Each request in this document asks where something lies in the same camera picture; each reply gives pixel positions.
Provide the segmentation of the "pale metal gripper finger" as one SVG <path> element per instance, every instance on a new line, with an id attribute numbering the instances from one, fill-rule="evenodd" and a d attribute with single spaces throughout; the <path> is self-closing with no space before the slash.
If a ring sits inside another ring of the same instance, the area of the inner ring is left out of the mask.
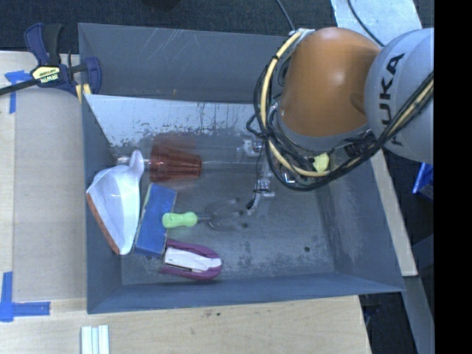
<path id="1" fill-rule="evenodd" d="M 263 152 L 263 142 L 259 139 L 242 139 L 237 155 L 241 161 L 255 161 Z"/>
<path id="2" fill-rule="evenodd" d="M 246 213 L 251 216 L 266 216 L 275 198 L 271 187 L 271 180 L 267 177 L 257 180 L 253 196 L 246 204 Z"/>

